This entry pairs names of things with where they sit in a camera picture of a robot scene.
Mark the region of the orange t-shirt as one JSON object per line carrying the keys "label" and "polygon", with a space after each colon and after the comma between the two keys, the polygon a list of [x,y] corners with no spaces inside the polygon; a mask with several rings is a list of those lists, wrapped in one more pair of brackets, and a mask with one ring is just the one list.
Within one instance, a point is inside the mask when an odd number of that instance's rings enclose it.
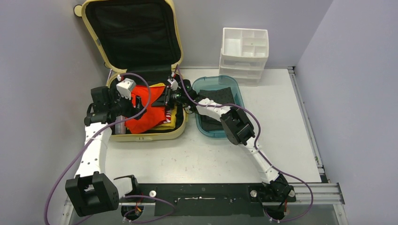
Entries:
{"label": "orange t-shirt", "polygon": [[132,134],[140,134],[146,132],[153,127],[159,125],[166,120],[165,106],[153,107],[154,103],[164,92],[165,85],[158,83],[150,86],[150,92],[146,86],[137,85],[131,92],[132,103],[136,104],[135,97],[139,96],[142,100],[142,105],[145,106],[148,99],[150,98],[150,104],[146,108],[146,112],[141,115],[140,119],[131,119],[125,122],[126,128]]}

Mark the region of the red white striped garment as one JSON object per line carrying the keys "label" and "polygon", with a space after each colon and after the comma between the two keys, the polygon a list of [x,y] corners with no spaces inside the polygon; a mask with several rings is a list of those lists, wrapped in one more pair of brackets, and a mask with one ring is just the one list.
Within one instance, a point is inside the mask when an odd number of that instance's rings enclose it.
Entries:
{"label": "red white striped garment", "polygon": [[165,111],[165,121],[164,121],[164,123],[170,123],[171,122],[171,120],[172,120],[172,109],[168,109],[168,110],[166,110]]}

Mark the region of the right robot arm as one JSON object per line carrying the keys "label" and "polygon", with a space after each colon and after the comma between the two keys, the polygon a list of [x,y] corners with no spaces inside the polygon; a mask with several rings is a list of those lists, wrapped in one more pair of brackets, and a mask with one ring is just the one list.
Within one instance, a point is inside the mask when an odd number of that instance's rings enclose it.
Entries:
{"label": "right robot arm", "polygon": [[165,106],[169,109],[177,104],[197,115],[218,121],[227,139],[248,153],[258,170],[266,196],[275,202],[295,199],[296,193],[286,179],[287,174],[271,164],[259,145],[260,131],[255,132],[251,122],[254,119],[258,124],[258,120],[250,111],[230,99],[232,92],[229,88],[195,91],[187,79],[178,82],[172,78],[169,82],[161,95],[155,97],[154,107]]}

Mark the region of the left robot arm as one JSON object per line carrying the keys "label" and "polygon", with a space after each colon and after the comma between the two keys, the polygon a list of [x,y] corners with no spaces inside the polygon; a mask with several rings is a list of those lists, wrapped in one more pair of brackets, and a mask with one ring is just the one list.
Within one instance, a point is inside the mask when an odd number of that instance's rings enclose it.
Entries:
{"label": "left robot arm", "polygon": [[117,117],[139,119],[146,109],[140,97],[132,103],[132,88],[107,86],[91,89],[92,103],[88,106],[85,125],[84,151],[74,178],[66,181],[65,190],[80,217],[86,217],[118,208],[119,200],[133,202],[140,197],[140,188],[134,175],[110,179],[106,176],[106,155],[112,127]]}

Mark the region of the teal transparent plastic tray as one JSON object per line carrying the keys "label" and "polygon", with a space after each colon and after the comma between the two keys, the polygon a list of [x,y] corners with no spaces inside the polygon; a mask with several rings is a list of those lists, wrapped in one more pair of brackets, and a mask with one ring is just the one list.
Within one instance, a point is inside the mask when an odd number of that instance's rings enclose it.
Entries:
{"label": "teal transparent plastic tray", "polygon": [[[237,81],[226,75],[201,77],[193,85],[199,95],[214,100],[218,104],[232,103],[244,106],[239,85]],[[198,130],[210,138],[225,138],[226,134],[219,121],[205,115],[195,115]]]}

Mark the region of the yellow hard-shell suitcase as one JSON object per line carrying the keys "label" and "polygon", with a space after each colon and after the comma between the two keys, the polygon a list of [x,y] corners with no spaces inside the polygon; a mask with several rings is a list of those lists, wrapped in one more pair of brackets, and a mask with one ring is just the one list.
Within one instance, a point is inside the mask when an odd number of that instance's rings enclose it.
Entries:
{"label": "yellow hard-shell suitcase", "polygon": [[[93,38],[105,66],[114,74],[105,86],[116,89],[117,76],[129,78],[137,85],[163,83],[176,72],[182,62],[175,7],[171,0],[87,0],[74,7],[74,14],[83,22]],[[167,140],[178,137],[185,129],[187,113],[177,106],[176,128],[168,131],[148,130],[116,135],[116,142]]]}

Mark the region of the yellow garment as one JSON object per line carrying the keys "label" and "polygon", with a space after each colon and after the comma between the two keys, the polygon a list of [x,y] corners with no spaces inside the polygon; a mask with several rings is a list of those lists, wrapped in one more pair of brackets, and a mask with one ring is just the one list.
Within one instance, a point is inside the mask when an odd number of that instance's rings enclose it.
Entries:
{"label": "yellow garment", "polygon": [[150,86],[151,113],[153,119],[158,123],[151,128],[154,131],[168,131],[176,128],[177,106],[172,100],[166,100],[167,86],[163,83],[157,83]]}

